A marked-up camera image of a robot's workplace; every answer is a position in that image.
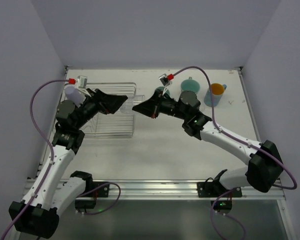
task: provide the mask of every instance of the green bowl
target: green bowl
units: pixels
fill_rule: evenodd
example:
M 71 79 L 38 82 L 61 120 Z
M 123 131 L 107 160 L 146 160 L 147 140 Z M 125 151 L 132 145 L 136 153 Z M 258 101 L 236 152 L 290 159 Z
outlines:
M 192 91 L 195 94 L 197 94 L 200 90 L 200 84 L 193 80 L 192 77 L 189 77 L 189 79 L 184 80 L 181 83 L 181 92 L 183 91 Z
M 164 91 L 164 89 L 165 89 L 165 87 L 164 86 L 158 86 L 155 90 L 160 90 L 160 91 Z M 165 92 L 166 94 L 168 94 L 169 96 L 170 96 L 170 91 L 169 91 L 169 89 Z

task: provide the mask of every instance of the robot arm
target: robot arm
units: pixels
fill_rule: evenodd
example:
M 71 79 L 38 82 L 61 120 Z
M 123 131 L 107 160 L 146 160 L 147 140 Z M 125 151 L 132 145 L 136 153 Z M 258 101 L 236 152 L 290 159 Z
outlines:
M 216 196 L 230 189 L 245 186 L 252 186 L 263 193 L 268 192 L 283 169 L 250 145 L 260 146 L 261 149 L 281 161 L 276 145 L 268 140 L 264 143 L 249 140 L 218 125 L 220 130 L 226 130 L 237 139 L 248 142 L 248 146 L 233 140 L 222 134 L 210 117 L 199 111 L 200 104 L 197 95 L 192 91 L 183 91 L 179 100 L 175 101 L 168 94 L 156 90 L 151 98 L 132 109 L 153 119 L 157 118 L 159 113 L 182 119 L 182 128 L 189 136 L 217 145 L 246 165 L 231 171 L 225 169 L 214 178 L 210 187 Z
M 26 208 L 15 222 L 17 231 L 35 236 L 50 238 L 57 229 L 59 218 L 75 198 L 91 190 L 92 176 L 89 173 L 75 172 L 69 181 L 56 193 L 58 183 L 69 163 L 76 156 L 84 132 L 80 128 L 97 113 L 114 114 L 127 100 L 125 95 L 109 95 L 96 89 L 87 88 L 87 95 L 80 106 L 70 100 L 64 100 L 57 107 L 53 137 L 52 156 L 48 157 L 32 188 L 21 202 L 12 202 L 9 214 L 14 220 Z

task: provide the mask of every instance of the gray floor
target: gray floor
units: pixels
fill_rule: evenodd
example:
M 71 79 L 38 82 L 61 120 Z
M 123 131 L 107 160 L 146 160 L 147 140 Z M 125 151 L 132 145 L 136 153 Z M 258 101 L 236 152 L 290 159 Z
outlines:
M 98 209 L 108 205 L 99 201 Z M 74 205 L 63 214 L 51 240 L 219 240 L 209 218 L 208 201 L 120 201 L 97 216 L 75 215 Z M 246 240 L 286 240 L 276 201 L 235 201 L 231 214 L 247 231 Z M 215 221 L 229 240 L 243 231 L 232 220 Z M 20 240 L 34 240 L 22 234 Z

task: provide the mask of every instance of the cable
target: cable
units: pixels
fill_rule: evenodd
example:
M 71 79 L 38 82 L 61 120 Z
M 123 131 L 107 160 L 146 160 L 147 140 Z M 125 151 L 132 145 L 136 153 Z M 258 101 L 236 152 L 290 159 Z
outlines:
M 46 85 L 48 84 L 51 84 L 51 83 L 57 83 L 57 82 L 69 82 L 69 80 L 51 80 L 51 81 L 48 81 L 46 83 L 44 83 L 43 85 L 41 85 L 35 92 L 34 94 L 32 95 L 32 98 L 31 98 L 31 101 L 30 101 L 30 116 L 31 116 L 31 120 L 32 120 L 32 123 L 35 127 L 35 129 L 39 132 L 39 134 L 41 135 L 41 137 L 44 139 L 44 141 L 48 144 L 49 148 L 50 148 L 50 154 L 51 154 L 51 161 L 54 160 L 54 156 L 55 156 L 55 153 L 54 153 L 54 149 L 53 149 L 53 146 L 52 144 L 50 143 L 49 139 L 45 136 L 45 134 L 40 130 L 35 118 L 34 118 L 34 112 L 33 112 L 33 104 L 34 104 L 34 100 L 35 100 L 35 97 L 36 95 L 38 94 L 38 92 L 43 88 L 45 87 Z M 49 170 L 51 168 L 51 164 L 49 164 L 49 166 L 47 167 L 40 183 L 38 184 L 38 187 L 36 188 L 36 190 L 34 191 L 34 196 L 32 196 L 29 201 L 27 202 L 27 204 L 24 206 L 24 208 L 19 212 L 19 214 L 13 219 L 13 221 L 9 224 L 9 226 L 6 228 L 6 230 L 3 232 L 0 240 L 5 240 L 8 232 L 10 231 L 10 229 L 12 228 L 12 226 L 18 221 L 18 219 L 22 216 L 22 214 L 24 214 L 24 212 L 27 210 L 27 208 L 30 206 L 30 204 L 32 203 L 32 201 L 35 199 L 36 195 L 38 194 L 41 186 L 43 185 L 43 183 L 45 182 L 45 179 L 47 178 L 47 175 L 49 173 Z
M 235 190 L 235 188 L 233 188 L 233 189 L 231 189 L 231 190 L 229 190 L 229 191 L 226 191 L 225 193 L 223 193 L 223 194 L 221 194 L 220 196 L 218 196 L 218 197 L 214 200 L 214 202 L 212 203 L 212 206 L 211 206 L 211 208 L 210 208 L 210 219 L 211 219 L 212 226 L 213 226 L 214 230 L 216 231 L 216 233 L 217 233 L 217 234 L 220 236 L 220 238 L 222 238 L 223 240 L 227 240 L 227 239 L 221 234 L 221 232 L 220 232 L 219 229 L 217 228 L 217 225 L 216 225 L 216 223 L 215 223 L 215 221 L 214 221 L 214 205 L 220 200 L 220 198 L 222 198 L 222 197 L 224 197 L 224 196 L 226 196 L 226 195 L 231 194 L 234 190 Z M 244 226 L 237 218 L 235 218 L 234 216 L 231 216 L 231 215 L 228 215 L 228 214 L 225 214 L 225 213 L 224 213 L 224 214 L 221 214 L 221 215 L 223 215 L 223 216 L 225 216 L 225 217 L 228 217 L 228 218 L 230 218 L 230 219 L 236 221 L 236 222 L 241 226 L 241 228 L 242 228 L 242 230 L 243 230 L 243 236 L 242 236 L 242 238 L 241 238 L 240 240 L 244 240 L 244 239 L 246 238 L 246 235 L 247 235 L 247 231 L 246 231 L 245 226 Z
M 204 74 L 204 76 L 205 76 L 205 78 L 206 78 L 206 80 L 208 82 L 209 91 L 210 91 L 210 93 L 212 93 L 211 83 L 210 83 L 210 80 L 209 80 L 209 77 L 208 77 L 207 73 L 202 68 L 200 68 L 198 66 L 187 66 L 187 67 L 184 67 L 181 70 L 177 71 L 175 74 L 173 74 L 173 76 L 175 77 L 179 73 L 182 73 L 183 71 L 188 70 L 188 69 L 198 69 L 199 71 L 201 71 Z M 213 125 L 215 126 L 215 128 L 218 129 L 218 131 L 220 131 L 221 133 L 223 133 L 227 137 L 229 137 L 229 138 L 237 141 L 238 143 L 244 144 L 244 145 L 246 145 L 248 147 L 251 147 L 251 148 L 253 148 L 253 149 L 257 150 L 257 151 L 260 151 L 261 153 L 265 154 L 267 157 L 269 157 L 272 160 L 274 160 L 275 163 L 278 164 L 289 175 L 289 177 L 291 178 L 291 180 L 293 182 L 293 186 L 281 186 L 281 185 L 273 184 L 274 187 L 282 188 L 282 189 L 289 189 L 289 190 L 294 190 L 294 189 L 297 188 L 297 186 L 298 186 L 297 185 L 297 181 L 296 181 L 295 177 L 293 176 L 293 174 L 276 157 L 272 156 L 270 153 L 266 152 L 265 150 L 261 149 L 260 147 L 255 146 L 253 144 L 249 144 L 249 143 L 247 143 L 245 141 L 242 141 L 241 139 L 239 139 L 239 138 L 237 138 L 235 136 L 232 136 L 231 134 L 227 133 L 226 131 L 220 129 L 220 127 L 216 123 L 216 119 L 215 119 L 214 98 L 213 98 L 212 94 L 211 94 L 211 108 L 212 108 L 212 122 L 213 122 Z
M 206 81 L 208 82 L 208 86 L 209 86 L 209 91 L 210 93 L 212 93 L 212 89 L 211 89 L 211 83 L 210 83 L 210 80 L 209 80 L 209 77 L 207 75 L 207 73 L 200 67 L 198 66 L 187 66 L 187 67 L 184 67 L 182 68 L 181 70 L 177 71 L 175 74 L 173 74 L 172 76 L 175 77 L 176 75 L 182 73 L 183 71 L 185 70 L 188 70 L 188 69 L 197 69 L 199 71 L 201 71 L 203 73 L 203 75 L 205 76 L 206 78 Z M 281 185 L 277 185 L 277 184 L 273 184 L 272 186 L 274 187 L 278 187 L 278 188 L 282 188 L 282 189 L 289 189 L 289 190 L 294 190 L 297 188 L 297 181 L 295 179 L 295 177 L 293 176 L 293 174 L 286 168 L 286 166 L 281 163 L 276 157 L 272 156 L 270 153 L 266 152 L 265 150 L 259 148 L 258 146 L 254 146 L 253 144 L 249 144 L 245 141 L 242 141 L 240 139 L 238 139 L 237 137 L 235 136 L 232 136 L 231 134 L 229 134 L 228 132 L 220 129 L 220 127 L 218 126 L 217 122 L 216 122 L 216 119 L 215 119 L 215 107 L 214 107 L 214 98 L 213 98 L 213 95 L 211 94 L 211 108 L 212 108 L 212 122 L 213 122 L 213 125 L 215 126 L 216 129 L 218 129 L 218 131 L 220 131 L 221 133 L 223 133 L 224 135 L 226 135 L 227 137 L 237 141 L 238 143 L 241 143 L 241 144 L 244 144 L 248 147 L 252 147 L 253 149 L 256 149 L 257 151 L 260 151 L 261 153 L 265 154 L 267 157 L 271 158 L 272 160 L 275 161 L 276 164 L 278 164 L 288 175 L 289 177 L 291 178 L 292 182 L 293 182 L 293 186 L 281 186 Z M 214 205 L 216 204 L 216 202 L 222 198 L 223 196 L 226 196 L 228 194 L 232 194 L 232 191 L 234 189 L 231 189 L 223 194 L 221 194 L 219 197 L 216 198 L 216 200 L 214 200 L 211 208 L 210 208 L 210 220 L 211 220 L 211 223 L 212 223 L 212 226 L 214 228 L 214 230 L 216 231 L 216 233 L 223 239 L 223 240 L 227 240 L 222 234 L 221 232 L 218 230 L 215 222 L 214 222 Z M 244 227 L 244 225 L 237 219 L 235 218 L 234 216 L 231 216 L 231 215 L 228 215 L 228 214 L 224 214 L 224 216 L 236 221 L 243 229 L 243 237 L 241 238 L 241 240 L 244 240 L 246 238 L 246 229 Z
M 102 211 L 97 211 L 97 212 L 82 212 L 82 211 L 78 211 L 78 212 L 81 213 L 81 214 L 83 214 L 83 215 L 98 215 L 98 214 L 102 214 L 105 211 L 108 211 L 109 209 L 111 209 L 112 207 L 114 207 L 117 204 L 117 202 L 118 202 L 118 200 L 120 198 L 120 195 L 121 195 L 121 188 L 115 182 L 106 182 L 106 183 L 103 183 L 100 186 L 97 186 L 96 188 L 94 188 L 94 189 L 92 189 L 92 190 L 90 190 L 88 192 L 85 192 L 85 193 L 79 195 L 78 198 L 81 198 L 81 197 L 84 197 L 84 196 L 89 195 L 91 193 L 94 193 L 95 191 L 97 191 L 99 189 L 102 189 L 104 187 L 107 187 L 108 185 L 115 185 L 119 189 L 119 193 L 118 193 L 118 196 L 117 196 L 116 200 L 110 206 L 108 206 L 106 209 L 104 209 Z

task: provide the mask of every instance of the blue mug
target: blue mug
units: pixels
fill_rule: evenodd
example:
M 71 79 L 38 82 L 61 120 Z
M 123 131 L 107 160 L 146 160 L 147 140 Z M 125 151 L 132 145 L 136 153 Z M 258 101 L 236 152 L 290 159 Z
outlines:
M 212 90 L 212 97 L 213 97 L 213 106 L 217 106 L 222 95 L 224 94 L 225 90 L 227 89 L 227 85 L 223 84 L 219 84 L 219 83 L 213 83 L 211 84 L 211 90 Z M 204 103 L 205 105 L 211 107 L 212 103 L 211 103 L 211 93 L 210 90 L 208 88 L 208 90 L 206 91 L 205 97 L 204 97 Z

